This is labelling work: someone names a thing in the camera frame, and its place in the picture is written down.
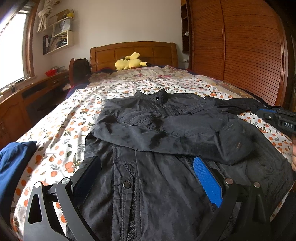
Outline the yellow plush toy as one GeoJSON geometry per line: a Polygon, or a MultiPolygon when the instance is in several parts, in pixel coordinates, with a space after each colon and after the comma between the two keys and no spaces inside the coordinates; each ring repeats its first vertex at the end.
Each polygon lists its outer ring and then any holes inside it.
{"type": "Polygon", "coordinates": [[[143,62],[139,59],[140,53],[134,52],[130,56],[125,56],[116,61],[115,68],[117,71],[128,70],[140,67],[148,67],[149,63],[143,62]]]}

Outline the window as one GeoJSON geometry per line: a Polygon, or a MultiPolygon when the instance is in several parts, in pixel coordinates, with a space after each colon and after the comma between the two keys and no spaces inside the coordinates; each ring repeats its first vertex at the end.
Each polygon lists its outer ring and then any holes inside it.
{"type": "Polygon", "coordinates": [[[1,1],[1,90],[28,77],[25,43],[34,1],[1,1]]]}

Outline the orange-print white bedsheet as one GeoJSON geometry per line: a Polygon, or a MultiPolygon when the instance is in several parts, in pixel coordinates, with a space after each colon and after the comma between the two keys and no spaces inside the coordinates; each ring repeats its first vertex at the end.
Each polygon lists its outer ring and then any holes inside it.
{"type": "Polygon", "coordinates": [[[36,141],[34,153],[18,182],[11,204],[11,226],[23,238],[25,214],[34,184],[54,184],[70,177],[83,161],[86,135],[108,98],[152,94],[161,89],[168,93],[193,93],[219,99],[247,97],[247,93],[222,81],[194,75],[187,78],[142,78],[89,83],[76,90],[51,113],[20,137],[20,142],[36,141]]]}

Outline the red bowl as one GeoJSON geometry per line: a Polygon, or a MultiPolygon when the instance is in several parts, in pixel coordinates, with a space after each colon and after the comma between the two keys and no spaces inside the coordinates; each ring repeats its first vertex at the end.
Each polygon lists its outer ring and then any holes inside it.
{"type": "Polygon", "coordinates": [[[57,73],[57,69],[51,69],[51,70],[48,70],[45,74],[47,77],[52,77],[56,75],[56,73],[57,73]]]}

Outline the wooden louvred wardrobe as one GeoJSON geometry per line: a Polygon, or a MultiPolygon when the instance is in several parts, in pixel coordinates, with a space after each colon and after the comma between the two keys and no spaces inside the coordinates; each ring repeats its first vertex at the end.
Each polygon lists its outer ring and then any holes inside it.
{"type": "Polygon", "coordinates": [[[189,68],[289,108],[292,37],[265,1],[187,1],[189,68]]]}

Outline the white wall shelf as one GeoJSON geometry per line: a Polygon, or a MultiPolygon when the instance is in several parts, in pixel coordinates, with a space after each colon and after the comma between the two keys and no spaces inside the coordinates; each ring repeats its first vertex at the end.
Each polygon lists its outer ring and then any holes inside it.
{"type": "Polygon", "coordinates": [[[74,11],[65,9],[49,16],[50,9],[42,10],[38,16],[40,22],[37,32],[46,32],[43,36],[43,54],[48,55],[74,45],[72,23],[74,11]]]}

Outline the wooden desk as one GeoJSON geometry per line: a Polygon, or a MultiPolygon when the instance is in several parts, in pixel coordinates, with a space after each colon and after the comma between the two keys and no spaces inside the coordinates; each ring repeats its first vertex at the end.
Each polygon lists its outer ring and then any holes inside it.
{"type": "Polygon", "coordinates": [[[47,77],[1,102],[1,148],[19,139],[65,99],[69,72],[47,77]]]}

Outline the dark chair with bag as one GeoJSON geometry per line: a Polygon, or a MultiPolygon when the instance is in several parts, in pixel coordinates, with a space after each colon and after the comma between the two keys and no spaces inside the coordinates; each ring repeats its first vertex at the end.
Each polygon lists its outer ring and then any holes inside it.
{"type": "Polygon", "coordinates": [[[69,81],[71,87],[87,82],[91,74],[90,65],[86,58],[72,58],[69,63],[69,81]]]}

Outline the black jacket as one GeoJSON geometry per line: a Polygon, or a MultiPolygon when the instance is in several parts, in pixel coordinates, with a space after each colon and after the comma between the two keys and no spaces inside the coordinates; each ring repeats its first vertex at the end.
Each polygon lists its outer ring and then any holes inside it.
{"type": "Polygon", "coordinates": [[[79,210],[99,240],[197,240],[214,206],[193,170],[200,157],[238,184],[258,182],[271,215],[295,181],[288,160],[238,117],[252,98],[137,92],[105,102],[85,140],[101,166],[79,210]]]}

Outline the blue folded garment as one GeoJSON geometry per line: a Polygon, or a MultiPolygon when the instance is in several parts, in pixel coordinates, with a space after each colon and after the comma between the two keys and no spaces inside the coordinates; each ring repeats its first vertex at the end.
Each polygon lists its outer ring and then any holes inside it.
{"type": "Polygon", "coordinates": [[[1,150],[1,216],[10,222],[11,203],[26,165],[36,152],[35,141],[9,143],[1,150]]]}

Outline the floral beige quilt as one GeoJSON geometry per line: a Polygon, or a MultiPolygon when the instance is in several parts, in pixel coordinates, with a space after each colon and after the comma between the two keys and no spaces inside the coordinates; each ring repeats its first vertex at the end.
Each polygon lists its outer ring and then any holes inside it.
{"type": "Polygon", "coordinates": [[[190,71],[166,66],[151,66],[136,69],[128,69],[112,72],[111,70],[102,70],[90,75],[89,83],[104,82],[109,80],[140,80],[142,78],[187,78],[196,75],[190,71]]]}

